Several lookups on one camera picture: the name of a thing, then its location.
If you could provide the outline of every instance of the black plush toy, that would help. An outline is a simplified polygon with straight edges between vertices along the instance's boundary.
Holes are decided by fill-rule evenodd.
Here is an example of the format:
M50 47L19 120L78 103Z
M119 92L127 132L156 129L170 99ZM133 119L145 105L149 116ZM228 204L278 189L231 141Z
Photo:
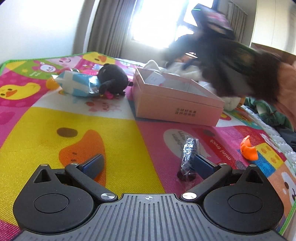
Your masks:
M100 81L99 93L109 91L113 95L125 95L125 89L133 86L122 68L115 64L104 64L97 74Z

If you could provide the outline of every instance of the green mat border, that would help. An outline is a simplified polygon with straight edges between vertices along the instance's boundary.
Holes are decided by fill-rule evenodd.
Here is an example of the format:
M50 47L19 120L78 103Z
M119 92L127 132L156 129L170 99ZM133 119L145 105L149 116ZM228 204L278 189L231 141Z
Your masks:
M66 55L66 56L60 56L60 57L51 57L51 58L71 57L71 56L84 55L84 54L88 54L88 53L98 53L98 52L92 51L92 52L87 52L87 53L79 53L79 54ZM107 55L105 55L105 54L101 54L101 53L98 53L98 54L103 55L103 56L106 56L106 57L108 57L108 58L112 58L112 59L114 59L114 60L117 60L117 59L115 59L115 58L113 58L113 57L110 57L110 56L107 56ZM5 62L2 64L2 66L1 66L1 68L0 68L0 75L2 74L2 72L3 72L4 68L5 68L5 66L6 66L8 63L18 62L18 61L29 61L29 60L51 59L51 58L31 58L31 59L12 59L12 60L7 60L7 61L5 61ZM292 209L290 210L288 217L286 218L286 220L285 220L285 222L284 222L284 224L283 224L281 230L279 231L279 234L280 234L280 235L283 235L284 232L286 231L286 229L287 229L287 227L288 227L288 225L289 225L289 223L290 223L290 221L291 221L291 219L292 219L292 217L293 217L295 211L296 211L296 201L294 202L294 205L293 205Z
M280 235L283 235L284 232L286 231L287 227L289 226L289 224L291 222L293 215L295 214L295 211L296 211L296 201L294 202L294 205L293 205L292 209L290 210L289 215L284 222L284 225L282 226L281 230L279 231Z

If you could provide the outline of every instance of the circular pad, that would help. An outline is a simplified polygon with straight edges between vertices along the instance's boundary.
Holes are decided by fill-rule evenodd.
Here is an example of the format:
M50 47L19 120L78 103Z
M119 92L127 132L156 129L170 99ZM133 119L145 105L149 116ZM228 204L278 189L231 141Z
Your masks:
M240 213L254 213L262 208L263 202L252 194L237 194L228 199L228 204Z
M38 197L35 202L35 208L42 213L57 213L64 210L69 204L67 197L57 193L45 194Z

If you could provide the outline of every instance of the sunlight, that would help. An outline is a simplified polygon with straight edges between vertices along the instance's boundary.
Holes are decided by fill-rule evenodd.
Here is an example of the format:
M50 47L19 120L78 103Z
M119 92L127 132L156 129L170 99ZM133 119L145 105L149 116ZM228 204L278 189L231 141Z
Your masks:
M132 24L133 39L156 48L168 47L178 37L193 34L177 22L186 0L143 0ZM213 0L189 0L184 21L196 26L191 10L201 3L212 7Z

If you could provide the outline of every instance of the play mat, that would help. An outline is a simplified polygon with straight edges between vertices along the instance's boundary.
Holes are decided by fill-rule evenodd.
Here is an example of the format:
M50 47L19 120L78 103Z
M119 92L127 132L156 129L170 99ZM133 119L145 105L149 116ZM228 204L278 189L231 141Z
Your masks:
M46 80L63 67L99 70L105 63L119 65L132 80L135 65L95 52L3 64L0 241L10 240L19 232L12 206L42 163L63 168L102 153L105 169L96 181L118 195L125 192L180 195L186 185L178 181L176 174L185 136L198 138L201 154L214 163L226 162L234 169L245 169L250 163L258 165L283 201L284 217L277 230L284 231L294 205L295 172L282 151L243 108L224 112L216 127L208 127L137 118L131 87L125 97L112 100L78 98L61 89L46 88ZM247 135L258 150L257 161L248 162L240 154L240 142Z

